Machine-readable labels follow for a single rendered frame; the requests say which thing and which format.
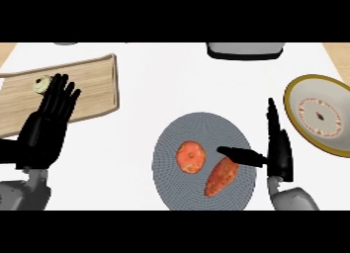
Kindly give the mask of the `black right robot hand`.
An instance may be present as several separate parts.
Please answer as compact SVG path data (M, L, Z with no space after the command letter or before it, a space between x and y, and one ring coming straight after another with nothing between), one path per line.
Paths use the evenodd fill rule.
M293 148L288 133L281 129L279 114L275 100L269 99L269 150L268 155L253 149L219 146L216 151L242 165L253 167L268 166L268 176L281 177L285 182L293 181Z

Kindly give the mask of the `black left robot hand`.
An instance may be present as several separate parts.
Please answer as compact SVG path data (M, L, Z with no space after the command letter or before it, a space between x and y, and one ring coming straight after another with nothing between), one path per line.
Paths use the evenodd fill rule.
M30 114L16 140L0 138L0 164L49 169L59 159L67 124L81 91L56 74L38 109Z

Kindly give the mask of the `grey and black appliance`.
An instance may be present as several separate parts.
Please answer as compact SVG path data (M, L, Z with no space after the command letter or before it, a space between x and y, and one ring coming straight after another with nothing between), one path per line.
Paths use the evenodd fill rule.
M208 42L207 54L217 59L269 60L284 52L282 42Z

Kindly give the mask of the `pale green round vegetable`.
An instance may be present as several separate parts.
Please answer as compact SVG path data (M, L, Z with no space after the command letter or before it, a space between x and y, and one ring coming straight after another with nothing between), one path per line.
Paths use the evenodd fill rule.
M49 76L49 75L44 75L43 77L40 77L34 84L33 84L33 89L36 91L37 94L41 94L44 95L47 90L49 90L49 87L50 87L50 84L52 84L52 81L53 81L53 77Z

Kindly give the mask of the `grey round placemat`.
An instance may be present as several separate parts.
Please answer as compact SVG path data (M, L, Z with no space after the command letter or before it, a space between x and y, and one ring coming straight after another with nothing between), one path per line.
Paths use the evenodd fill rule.
M200 143L206 150L206 164L197 174L185 174L176 164L176 152L186 141ZM241 130L220 116L192 113L177 118L166 128L154 152L154 180L161 199L172 211L241 211L250 203L257 170L241 165L237 179L214 197L204 196L206 182L213 167L225 155L219 146L250 149Z

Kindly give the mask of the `wooden cutting board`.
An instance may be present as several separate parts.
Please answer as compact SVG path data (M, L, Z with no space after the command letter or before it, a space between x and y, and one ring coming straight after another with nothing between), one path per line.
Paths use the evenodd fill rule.
M0 138L16 135L33 112L75 123L120 108L117 55L0 73Z

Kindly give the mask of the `orange round squash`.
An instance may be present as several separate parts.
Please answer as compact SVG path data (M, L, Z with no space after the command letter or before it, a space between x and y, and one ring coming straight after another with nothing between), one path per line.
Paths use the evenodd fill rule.
M197 141L186 141L176 152L174 160L185 174L197 174L206 164L207 153Z

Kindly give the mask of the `white bowl with gold rim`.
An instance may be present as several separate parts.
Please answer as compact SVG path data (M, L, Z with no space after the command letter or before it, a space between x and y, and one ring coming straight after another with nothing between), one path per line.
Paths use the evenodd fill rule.
M350 158L350 87L328 76L302 75L287 87L284 105L291 124L309 143Z

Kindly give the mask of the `orange sweet potato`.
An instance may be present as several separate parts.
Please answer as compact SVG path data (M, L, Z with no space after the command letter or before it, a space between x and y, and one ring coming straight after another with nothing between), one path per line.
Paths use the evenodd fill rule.
M240 164L225 157L216 164L208 175L204 196L214 197L232 184L240 172Z

